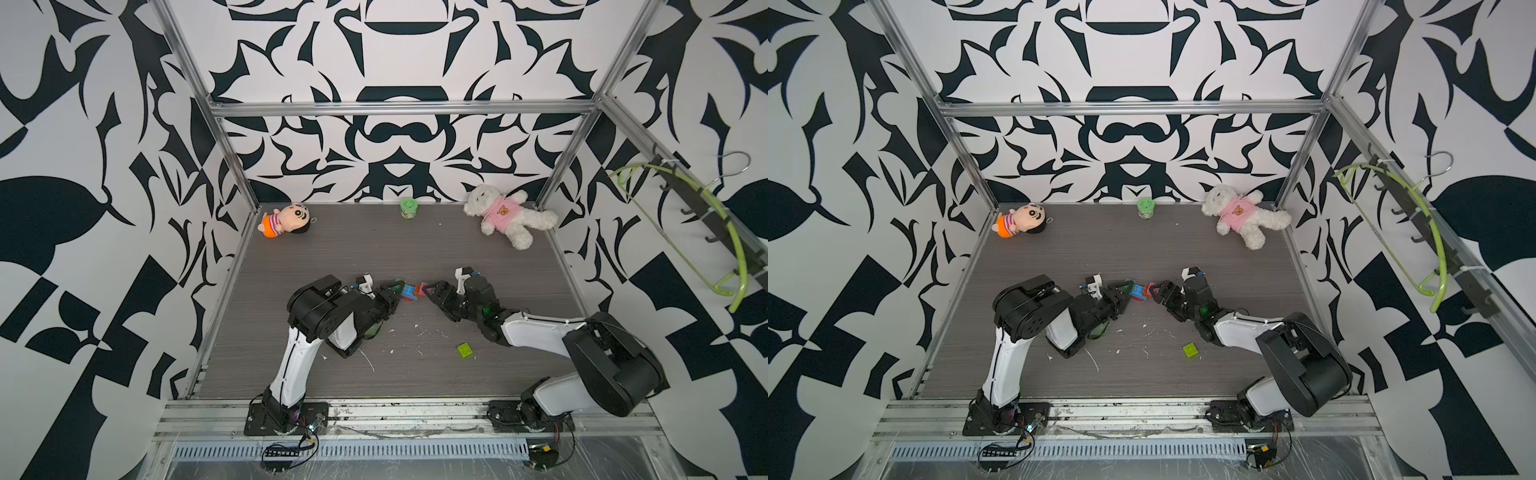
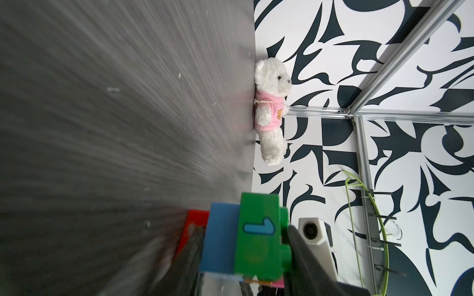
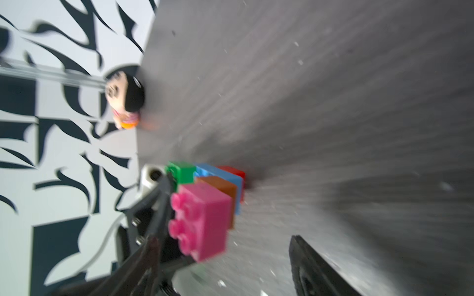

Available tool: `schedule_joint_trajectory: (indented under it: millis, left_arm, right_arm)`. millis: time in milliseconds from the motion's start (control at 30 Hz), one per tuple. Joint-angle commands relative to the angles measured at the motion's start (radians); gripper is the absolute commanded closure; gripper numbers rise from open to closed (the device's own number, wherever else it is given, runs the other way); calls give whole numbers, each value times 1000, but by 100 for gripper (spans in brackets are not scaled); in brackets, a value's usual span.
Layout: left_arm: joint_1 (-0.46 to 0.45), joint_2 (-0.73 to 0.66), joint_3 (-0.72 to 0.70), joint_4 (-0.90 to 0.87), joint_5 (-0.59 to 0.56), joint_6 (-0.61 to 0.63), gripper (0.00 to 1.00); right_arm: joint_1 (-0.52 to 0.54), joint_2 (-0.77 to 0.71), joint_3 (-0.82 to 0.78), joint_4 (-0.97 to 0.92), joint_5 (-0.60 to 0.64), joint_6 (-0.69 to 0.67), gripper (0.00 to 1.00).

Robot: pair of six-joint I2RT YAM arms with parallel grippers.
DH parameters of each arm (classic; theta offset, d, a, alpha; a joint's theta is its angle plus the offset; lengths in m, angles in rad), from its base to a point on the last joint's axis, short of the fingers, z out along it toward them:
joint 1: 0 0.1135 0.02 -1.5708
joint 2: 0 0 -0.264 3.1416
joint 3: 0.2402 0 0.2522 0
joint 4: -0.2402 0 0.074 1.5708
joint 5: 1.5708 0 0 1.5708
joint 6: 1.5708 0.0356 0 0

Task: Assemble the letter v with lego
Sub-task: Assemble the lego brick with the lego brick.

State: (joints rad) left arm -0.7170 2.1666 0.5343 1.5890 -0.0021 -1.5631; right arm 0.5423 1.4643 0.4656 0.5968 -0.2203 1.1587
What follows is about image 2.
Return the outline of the pink lego brick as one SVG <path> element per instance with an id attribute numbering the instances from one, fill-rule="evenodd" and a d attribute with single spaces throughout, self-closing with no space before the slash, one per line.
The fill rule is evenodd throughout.
<path id="1" fill-rule="evenodd" d="M 281 278 L 281 279 L 278 280 L 278 281 L 273 281 L 273 282 L 271 282 L 271 283 L 270 283 L 270 287 L 278 288 L 278 289 L 284 289 L 284 288 L 285 288 L 284 279 Z"/>

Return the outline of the orange lego brick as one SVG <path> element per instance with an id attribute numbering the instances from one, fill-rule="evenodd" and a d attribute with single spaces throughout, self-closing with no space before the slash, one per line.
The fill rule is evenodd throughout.
<path id="1" fill-rule="evenodd" d="M 254 279 L 244 279 L 244 282 L 248 283 L 248 284 L 258 284 L 259 286 L 269 286 L 269 287 L 271 287 L 273 285 L 273 282 L 271 282 L 271 281 L 258 281 L 258 280 L 254 280 Z"/>

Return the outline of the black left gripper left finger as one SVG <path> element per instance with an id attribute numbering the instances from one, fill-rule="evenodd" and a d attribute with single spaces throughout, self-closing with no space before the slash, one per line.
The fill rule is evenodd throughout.
<path id="1" fill-rule="evenodd" d="M 154 285 L 146 286 L 142 296 L 200 296 L 203 275 L 199 267 L 205 229 L 197 227 L 166 274 Z"/>

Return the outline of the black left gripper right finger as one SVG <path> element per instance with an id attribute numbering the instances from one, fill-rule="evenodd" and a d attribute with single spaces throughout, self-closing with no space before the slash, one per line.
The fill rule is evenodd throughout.
<path id="1" fill-rule="evenodd" d="M 286 296 L 369 296 L 362 287 L 332 280 L 315 258 L 294 226 L 287 235 L 292 251 L 292 265 L 284 278 Z"/>

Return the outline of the red lego brick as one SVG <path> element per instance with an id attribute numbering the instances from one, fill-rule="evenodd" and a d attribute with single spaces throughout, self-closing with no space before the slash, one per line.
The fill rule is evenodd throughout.
<path id="1" fill-rule="evenodd" d="M 183 231 L 180 236 L 180 240 L 175 251 L 174 259 L 178 257 L 180 252 L 183 250 L 187 244 L 189 238 L 193 234 L 196 228 L 206 229 L 208 219 L 210 216 L 210 211 L 205 210 L 189 210 L 186 216 L 185 224 Z"/>

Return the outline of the green lego brick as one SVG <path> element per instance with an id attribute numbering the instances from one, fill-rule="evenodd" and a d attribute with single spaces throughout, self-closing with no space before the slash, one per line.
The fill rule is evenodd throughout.
<path id="1" fill-rule="evenodd" d="M 241 195 L 233 271 L 244 279 L 276 282 L 291 270 L 290 216 L 276 194 Z"/>

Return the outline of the blue long lego brick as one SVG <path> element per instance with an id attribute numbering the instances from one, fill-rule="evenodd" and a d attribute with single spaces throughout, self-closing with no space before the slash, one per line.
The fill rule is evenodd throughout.
<path id="1" fill-rule="evenodd" d="M 239 205 L 213 203 L 201 254 L 201 272 L 233 275 L 237 245 Z"/>

